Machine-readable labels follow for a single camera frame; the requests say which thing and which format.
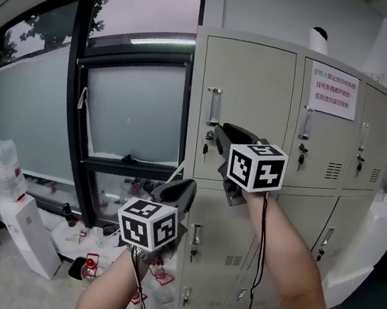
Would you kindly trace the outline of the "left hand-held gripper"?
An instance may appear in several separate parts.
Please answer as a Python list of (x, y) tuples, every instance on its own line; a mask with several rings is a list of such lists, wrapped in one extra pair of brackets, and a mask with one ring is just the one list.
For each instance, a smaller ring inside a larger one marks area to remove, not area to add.
[(146, 252), (174, 250), (185, 229), (180, 225), (195, 199), (192, 179), (163, 183), (151, 196), (163, 202), (132, 197), (117, 212), (122, 239)]

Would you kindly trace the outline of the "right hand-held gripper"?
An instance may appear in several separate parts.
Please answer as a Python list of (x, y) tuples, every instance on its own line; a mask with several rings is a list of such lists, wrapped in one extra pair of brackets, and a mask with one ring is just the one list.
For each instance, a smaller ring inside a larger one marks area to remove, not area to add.
[(218, 153), (224, 159), (219, 173), (228, 204), (245, 204), (243, 191), (281, 190), (289, 157), (280, 147), (226, 122), (214, 128), (214, 139)]

